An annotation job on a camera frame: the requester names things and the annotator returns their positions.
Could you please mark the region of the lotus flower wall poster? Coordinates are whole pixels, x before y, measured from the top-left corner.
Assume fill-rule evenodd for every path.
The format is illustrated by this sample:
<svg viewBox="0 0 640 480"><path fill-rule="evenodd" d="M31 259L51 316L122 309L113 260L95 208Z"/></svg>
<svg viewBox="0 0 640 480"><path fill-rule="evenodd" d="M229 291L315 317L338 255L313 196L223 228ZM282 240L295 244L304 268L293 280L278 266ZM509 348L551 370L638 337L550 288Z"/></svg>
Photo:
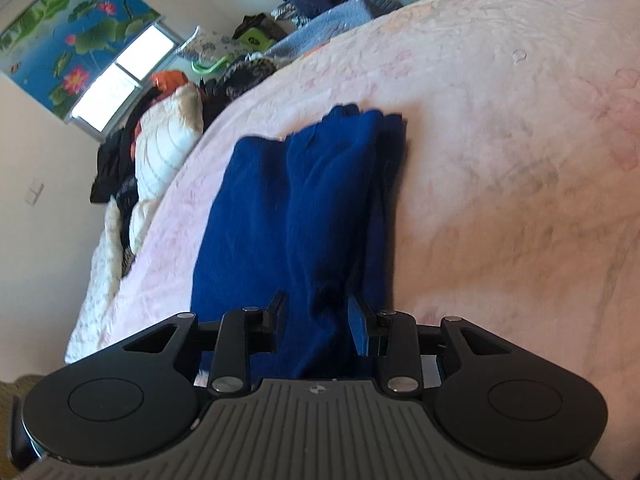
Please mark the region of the lotus flower wall poster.
<svg viewBox="0 0 640 480"><path fill-rule="evenodd" d="M35 0L1 32L1 71L64 120L159 18L143 0Z"/></svg>

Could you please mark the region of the bright window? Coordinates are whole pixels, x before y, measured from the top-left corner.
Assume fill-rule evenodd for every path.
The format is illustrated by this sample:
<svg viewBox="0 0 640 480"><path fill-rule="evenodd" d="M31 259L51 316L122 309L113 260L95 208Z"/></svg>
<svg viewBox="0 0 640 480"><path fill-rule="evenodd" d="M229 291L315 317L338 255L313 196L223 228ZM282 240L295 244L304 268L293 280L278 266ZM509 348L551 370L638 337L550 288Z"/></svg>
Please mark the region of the bright window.
<svg viewBox="0 0 640 480"><path fill-rule="evenodd" d="M96 140L104 139L178 44L178 37L162 23L150 25L96 77L67 118Z"/></svg>

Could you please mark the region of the pink floral bed sheet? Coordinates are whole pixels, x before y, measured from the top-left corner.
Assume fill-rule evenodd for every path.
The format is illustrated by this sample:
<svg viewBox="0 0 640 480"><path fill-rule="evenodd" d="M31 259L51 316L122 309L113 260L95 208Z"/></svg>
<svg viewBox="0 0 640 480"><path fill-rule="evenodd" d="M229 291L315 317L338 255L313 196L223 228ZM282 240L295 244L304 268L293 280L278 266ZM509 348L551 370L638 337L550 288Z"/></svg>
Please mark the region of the pink floral bed sheet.
<svg viewBox="0 0 640 480"><path fill-rule="evenodd" d="M177 312L242 136L337 104L398 113L393 304L457 315L590 380L594 460L639 471L639 0L421 0L229 105L168 188L105 312L106 347Z"/></svg>

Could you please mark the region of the green plastic stool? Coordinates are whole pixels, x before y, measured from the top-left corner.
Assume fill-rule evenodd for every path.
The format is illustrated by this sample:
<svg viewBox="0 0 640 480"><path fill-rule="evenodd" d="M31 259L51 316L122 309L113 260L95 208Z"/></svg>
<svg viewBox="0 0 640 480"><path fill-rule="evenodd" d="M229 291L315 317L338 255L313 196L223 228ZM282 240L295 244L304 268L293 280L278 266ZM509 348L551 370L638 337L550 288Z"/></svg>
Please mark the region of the green plastic stool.
<svg viewBox="0 0 640 480"><path fill-rule="evenodd" d="M189 47L183 52L191 52L191 67L195 73L207 75L222 70L237 58L264 52L276 43L277 40L256 27L250 27L238 39L199 27L190 38Z"/></svg>

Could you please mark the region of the white wall switch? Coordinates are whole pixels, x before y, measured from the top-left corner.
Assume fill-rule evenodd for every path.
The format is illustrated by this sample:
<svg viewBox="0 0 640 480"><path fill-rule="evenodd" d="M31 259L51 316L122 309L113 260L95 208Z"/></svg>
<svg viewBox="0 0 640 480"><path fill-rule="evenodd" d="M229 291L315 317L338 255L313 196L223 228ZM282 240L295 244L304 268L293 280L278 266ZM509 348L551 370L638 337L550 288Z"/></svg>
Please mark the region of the white wall switch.
<svg viewBox="0 0 640 480"><path fill-rule="evenodd" d="M29 183L27 192L25 194L25 202L29 206L33 207L40 199L41 193L44 189L44 183L40 180L34 179Z"/></svg>

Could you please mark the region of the leopard print garment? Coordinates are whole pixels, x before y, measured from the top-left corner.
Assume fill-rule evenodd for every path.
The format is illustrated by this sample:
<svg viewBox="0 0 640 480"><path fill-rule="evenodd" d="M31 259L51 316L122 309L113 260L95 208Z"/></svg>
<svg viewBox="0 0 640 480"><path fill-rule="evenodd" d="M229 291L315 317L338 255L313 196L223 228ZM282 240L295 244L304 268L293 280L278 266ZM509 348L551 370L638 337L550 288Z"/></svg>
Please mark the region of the leopard print garment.
<svg viewBox="0 0 640 480"><path fill-rule="evenodd" d="M214 87L214 96L233 101L272 76L277 65L269 58L247 58L233 62Z"/></svg>

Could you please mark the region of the light blue quilted blanket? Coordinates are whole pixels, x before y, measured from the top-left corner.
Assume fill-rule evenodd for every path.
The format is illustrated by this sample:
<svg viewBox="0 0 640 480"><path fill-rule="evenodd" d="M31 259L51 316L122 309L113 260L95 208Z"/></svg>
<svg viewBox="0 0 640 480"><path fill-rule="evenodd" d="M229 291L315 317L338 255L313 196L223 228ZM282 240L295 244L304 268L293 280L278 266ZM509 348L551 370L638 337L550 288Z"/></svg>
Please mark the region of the light blue quilted blanket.
<svg viewBox="0 0 640 480"><path fill-rule="evenodd" d="M402 8L398 0L348 0L286 36L265 53L277 64L301 58L331 39Z"/></svg>

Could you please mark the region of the blue knit sweater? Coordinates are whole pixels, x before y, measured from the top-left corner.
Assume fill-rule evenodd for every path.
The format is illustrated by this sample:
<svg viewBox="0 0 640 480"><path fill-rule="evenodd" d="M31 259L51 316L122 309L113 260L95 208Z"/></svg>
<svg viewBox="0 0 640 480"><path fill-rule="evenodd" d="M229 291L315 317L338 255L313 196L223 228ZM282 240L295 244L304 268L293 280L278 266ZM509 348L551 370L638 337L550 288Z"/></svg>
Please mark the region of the blue knit sweater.
<svg viewBox="0 0 640 480"><path fill-rule="evenodd" d="M236 142L193 271L203 321L288 304L278 348L250 358L253 379L345 377L357 359L348 302L386 308L392 193L404 160L398 114L334 107L282 141Z"/></svg>

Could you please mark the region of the black clothes by window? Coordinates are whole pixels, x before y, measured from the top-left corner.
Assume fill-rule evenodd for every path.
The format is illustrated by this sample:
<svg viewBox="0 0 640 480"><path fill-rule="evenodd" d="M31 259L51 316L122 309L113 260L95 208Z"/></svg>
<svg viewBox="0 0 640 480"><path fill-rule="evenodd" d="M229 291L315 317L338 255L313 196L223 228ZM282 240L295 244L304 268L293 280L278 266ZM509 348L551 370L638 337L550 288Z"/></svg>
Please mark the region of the black clothes by window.
<svg viewBox="0 0 640 480"><path fill-rule="evenodd" d="M122 187L122 182L134 174L134 160L131 156L134 129L143 113L159 95L160 90L152 87L137 102L125 125L110 133L101 143L96 153L96 177L91 185L90 203L108 203Z"/></svg>

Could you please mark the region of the orange garment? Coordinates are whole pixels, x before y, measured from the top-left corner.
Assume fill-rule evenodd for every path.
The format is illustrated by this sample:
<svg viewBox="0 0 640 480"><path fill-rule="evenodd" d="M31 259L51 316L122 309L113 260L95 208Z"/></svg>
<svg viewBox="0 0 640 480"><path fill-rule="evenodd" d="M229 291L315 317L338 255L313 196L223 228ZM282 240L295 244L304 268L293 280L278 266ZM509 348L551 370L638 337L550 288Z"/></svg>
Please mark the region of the orange garment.
<svg viewBox="0 0 640 480"><path fill-rule="evenodd" d="M172 96L175 91L189 82L180 70L162 70L151 77L152 88L140 99L128 117L127 127L131 129L130 158L136 157L137 138L142 131L143 114L156 103Z"/></svg>

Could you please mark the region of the white puffy jacket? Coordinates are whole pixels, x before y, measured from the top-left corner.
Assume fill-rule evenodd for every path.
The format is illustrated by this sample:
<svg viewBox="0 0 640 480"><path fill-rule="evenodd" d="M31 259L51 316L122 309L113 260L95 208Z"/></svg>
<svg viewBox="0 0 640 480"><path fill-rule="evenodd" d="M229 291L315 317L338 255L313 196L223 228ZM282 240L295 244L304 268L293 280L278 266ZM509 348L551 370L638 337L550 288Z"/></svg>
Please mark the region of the white puffy jacket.
<svg viewBox="0 0 640 480"><path fill-rule="evenodd" d="M194 84L179 87L140 119L134 176L138 201L129 222L129 247L140 252L157 208L204 131L203 103Z"/></svg>

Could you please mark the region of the white script print quilt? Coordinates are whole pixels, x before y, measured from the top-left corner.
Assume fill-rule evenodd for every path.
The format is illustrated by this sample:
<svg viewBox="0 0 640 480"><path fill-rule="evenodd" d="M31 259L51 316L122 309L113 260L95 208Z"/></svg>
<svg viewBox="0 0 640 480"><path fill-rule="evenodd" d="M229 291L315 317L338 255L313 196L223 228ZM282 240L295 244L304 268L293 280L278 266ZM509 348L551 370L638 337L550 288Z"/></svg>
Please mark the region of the white script print quilt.
<svg viewBox="0 0 640 480"><path fill-rule="evenodd" d="M114 197L105 207L103 231L94 250L86 296L68 340L64 362L75 363L97 352L103 340L107 309L122 280L124 248L120 241L122 215Z"/></svg>

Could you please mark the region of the floral grey pillow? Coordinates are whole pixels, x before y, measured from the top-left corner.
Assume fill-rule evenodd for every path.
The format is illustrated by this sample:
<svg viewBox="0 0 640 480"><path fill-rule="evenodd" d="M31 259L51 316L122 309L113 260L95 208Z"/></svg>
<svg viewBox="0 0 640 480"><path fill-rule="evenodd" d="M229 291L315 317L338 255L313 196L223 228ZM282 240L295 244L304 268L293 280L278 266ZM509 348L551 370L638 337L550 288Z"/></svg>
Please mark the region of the floral grey pillow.
<svg viewBox="0 0 640 480"><path fill-rule="evenodd" d="M238 40L198 26L184 44L178 47L177 55L190 62L212 66L222 58L232 60L247 55L248 50Z"/></svg>

